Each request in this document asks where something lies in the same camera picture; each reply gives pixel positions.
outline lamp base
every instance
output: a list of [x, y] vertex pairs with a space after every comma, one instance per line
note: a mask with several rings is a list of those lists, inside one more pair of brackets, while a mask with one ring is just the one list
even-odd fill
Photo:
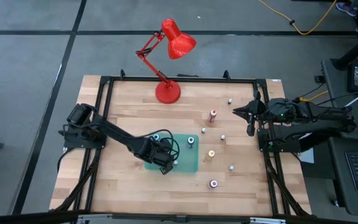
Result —
[[172, 87], [167, 88], [165, 82], [160, 82], [155, 87], [155, 96], [161, 103], [174, 103], [179, 100], [180, 97], [180, 86], [174, 81], [169, 81]]

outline green mat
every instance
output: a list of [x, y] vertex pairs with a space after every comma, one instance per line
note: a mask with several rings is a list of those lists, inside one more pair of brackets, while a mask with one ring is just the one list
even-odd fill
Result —
[[[159, 134], [161, 138], [169, 137], [168, 134]], [[194, 144], [192, 147], [187, 144], [189, 137], [194, 138]], [[178, 165], [174, 165], [170, 172], [187, 172], [195, 173], [198, 171], [198, 135], [195, 134], [173, 134], [174, 140], [179, 144], [180, 152], [177, 159]], [[173, 149], [177, 149], [177, 145], [173, 143]], [[160, 167], [155, 164], [144, 163], [144, 167], [148, 170], [155, 170], [160, 172]]]

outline red desk lamp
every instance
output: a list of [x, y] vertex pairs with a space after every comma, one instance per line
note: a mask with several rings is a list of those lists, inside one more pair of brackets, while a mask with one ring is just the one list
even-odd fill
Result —
[[[162, 80], [162, 82], [155, 88], [155, 96], [157, 99], [161, 103], [174, 103], [179, 100], [180, 97], [179, 84], [169, 80], [162, 72], [158, 71], [149, 61], [147, 61], [146, 57], [165, 36], [168, 38], [168, 55], [171, 59], [183, 57], [193, 50], [196, 45], [196, 40], [190, 35], [180, 32], [173, 19], [165, 19], [162, 22], [161, 29], [161, 31], [154, 32], [154, 35], [147, 41], [142, 50], [136, 52], [136, 55]], [[154, 38], [157, 38], [157, 42], [152, 47], [147, 48]]]

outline lamp shade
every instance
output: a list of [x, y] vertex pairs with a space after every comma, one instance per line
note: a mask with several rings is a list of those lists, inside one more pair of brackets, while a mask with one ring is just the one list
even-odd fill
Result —
[[190, 35], [182, 33], [173, 19], [165, 19], [161, 28], [168, 38], [168, 55], [171, 59], [185, 56], [197, 43]]

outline wooden tabletop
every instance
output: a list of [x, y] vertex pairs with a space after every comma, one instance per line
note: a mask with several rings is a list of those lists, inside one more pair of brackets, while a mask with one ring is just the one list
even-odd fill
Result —
[[[84, 76], [78, 103], [94, 105], [100, 76]], [[135, 136], [166, 128], [174, 134], [197, 134], [200, 138], [199, 168], [195, 174], [145, 169], [127, 148], [111, 138], [101, 154], [93, 196], [93, 212], [153, 213], [188, 215], [272, 214], [263, 155], [257, 138], [246, 133], [247, 123], [232, 109], [252, 100], [251, 84], [180, 82], [181, 97], [171, 105], [155, 98], [157, 82], [116, 81], [108, 120]], [[270, 98], [284, 97], [280, 80], [267, 80]], [[213, 123], [209, 112], [217, 110]], [[204, 160], [213, 150], [215, 157]], [[291, 154], [281, 153], [285, 183], [289, 191], [310, 212], [300, 163]], [[84, 149], [75, 149], [63, 160], [50, 208], [59, 206], [80, 175]], [[210, 180], [218, 187], [208, 188]], [[81, 208], [88, 187], [84, 188]], [[279, 211], [282, 210], [276, 188]]]

